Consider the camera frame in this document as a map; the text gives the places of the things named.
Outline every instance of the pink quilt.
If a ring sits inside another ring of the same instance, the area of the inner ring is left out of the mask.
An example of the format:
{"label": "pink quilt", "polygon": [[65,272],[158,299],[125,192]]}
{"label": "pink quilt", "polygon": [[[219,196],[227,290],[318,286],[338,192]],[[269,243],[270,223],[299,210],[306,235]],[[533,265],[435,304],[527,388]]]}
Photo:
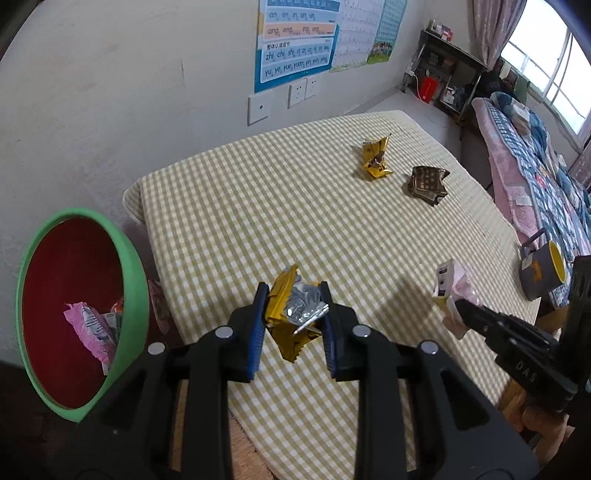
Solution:
{"label": "pink quilt", "polygon": [[524,242],[539,230],[530,187],[519,171],[517,160],[496,130],[485,100],[476,98],[472,101],[472,106],[488,148],[495,204],[513,224],[519,240]]}

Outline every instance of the chart poster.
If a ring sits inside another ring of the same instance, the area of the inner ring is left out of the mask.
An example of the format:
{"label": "chart poster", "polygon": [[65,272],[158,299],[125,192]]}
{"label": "chart poster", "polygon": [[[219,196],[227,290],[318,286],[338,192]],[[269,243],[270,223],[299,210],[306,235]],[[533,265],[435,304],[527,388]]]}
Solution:
{"label": "chart poster", "polygon": [[332,63],[334,70],[365,65],[378,33],[384,0],[343,0],[339,39]]}
{"label": "chart poster", "polygon": [[388,61],[407,0],[343,0],[332,70]]}
{"label": "chart poster", "polygon": [[382,18],[367,63],[379,63],[390,59],[406,5],[407,0],[385,0]]}
{"label": "chart poster", "polygon": [[338,0],[260,0],[255,92],[329,70],[340,8]]}

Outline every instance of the mug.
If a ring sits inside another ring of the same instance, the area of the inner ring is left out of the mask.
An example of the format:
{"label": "mug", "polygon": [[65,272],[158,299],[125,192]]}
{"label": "mug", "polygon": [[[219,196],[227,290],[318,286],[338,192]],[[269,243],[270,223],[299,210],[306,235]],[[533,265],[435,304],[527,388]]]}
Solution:
{"label": "mug", "polygon": [[548,238],[546,228],[528,238],[520,249],[519,279],[528,300],[539,299],[560,287],[566,280],[566,269],[558,245],[548,240],[539,249],[533,247],[533,242],[542,235]]}

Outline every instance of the wall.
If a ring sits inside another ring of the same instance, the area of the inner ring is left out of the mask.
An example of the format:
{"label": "wall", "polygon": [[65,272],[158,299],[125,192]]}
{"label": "wall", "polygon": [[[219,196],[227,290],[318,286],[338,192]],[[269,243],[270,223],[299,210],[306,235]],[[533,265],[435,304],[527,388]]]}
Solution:
{"label": "wall", "polygon": [[452,29],[454,45],[478,56],[472,38],[472,0],[427,0],[425,25],[432,18]]}
{"label": "wall", "polygon": [[19,361],[18,267],[50,215],[98,210],[145,253],[121,207],[134,180],[239,138],[344,114],[396,86],[425,1],[408,0],[388,63],[327,73],[321,94],[289,111],[288,87],[278,87],[270,117],[251,127],[258,0],[40,4],[0,62],[0,358]]}

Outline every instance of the window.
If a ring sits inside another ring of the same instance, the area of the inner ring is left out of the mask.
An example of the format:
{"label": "window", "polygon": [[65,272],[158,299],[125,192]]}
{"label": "window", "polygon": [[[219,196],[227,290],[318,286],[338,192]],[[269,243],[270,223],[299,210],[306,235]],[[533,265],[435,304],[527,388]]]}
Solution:
{"label": "window", "polygon": [[558,13],[544,0],[527,0],[501,56],[531,81],[583,144],[591,132],[591,65]]}

